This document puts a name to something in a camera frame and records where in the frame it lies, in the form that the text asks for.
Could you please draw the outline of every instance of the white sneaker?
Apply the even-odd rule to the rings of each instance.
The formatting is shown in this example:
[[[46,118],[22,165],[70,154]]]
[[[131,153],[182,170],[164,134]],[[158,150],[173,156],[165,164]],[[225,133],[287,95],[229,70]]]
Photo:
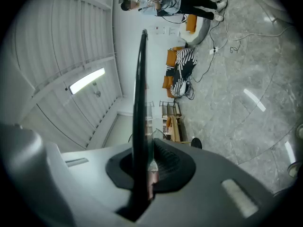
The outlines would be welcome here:
[[[220,12],[223,8],[225,8],[227,6],[227,0],[217,1],[216,4],[217,4],[216,11]]]
[[[217,21],[221,22],[221,21],[224,20],[224,17],[219,15],[219,14],[214,13],[214,20],[217,20]]]

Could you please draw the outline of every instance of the gray tile floor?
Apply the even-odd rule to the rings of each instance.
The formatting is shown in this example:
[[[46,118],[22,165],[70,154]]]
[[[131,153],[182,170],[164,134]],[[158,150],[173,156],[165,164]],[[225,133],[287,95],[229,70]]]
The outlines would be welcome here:
[[[232,38],[248,33],[279,34],[289,24],[272,23],[255,0],[229,0],[227,29]],[[211,28],[217,22],[211,22]],[[212,30],[215,45],[227,38],[224,22]],[[198,45],[196,80],[207,71],[213,43]],[[277,192],[291,185],[287,168],[302,160],[303,142],[296,127],[303,123],[303,54],[294,28],[280,37],[248,36],[238,53],[229,40],[214,57],[199,83],[192,80],[195,99],[178,99],[186,136],[198,137],[203,148],[226,157]]]

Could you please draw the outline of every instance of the fluorescent light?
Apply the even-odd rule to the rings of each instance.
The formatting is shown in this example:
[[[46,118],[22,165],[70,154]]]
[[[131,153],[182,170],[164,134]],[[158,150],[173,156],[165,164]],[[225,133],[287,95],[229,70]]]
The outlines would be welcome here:
[[[288,141],[287,141],[284,145],[285,145],[285,148],[286,148],[287,153],[288,153],[288,158],[289,158],[290,164],[292,164],[292,163],[295,162],[295,157],[294,157],[293,148],[292,148],[292,146],[289,144]]]
[[[247,89],[244,89],[244,93],[247,96],[249,96],[257,104],[258,108],[261,109],[262,112],[264,112],[266,110],[266,107],[260,102],[260,100],[255,95],[253,95]]]
[[[88,74],[87,76],[81,78],[79,81],[75,82],[74,84],[70,85],[71,94],[76,94],[82,88],[84,88],[87,84],[96,80],[98,77],[102,76],[105,73],[104,68],[101,68],[97,71]]]

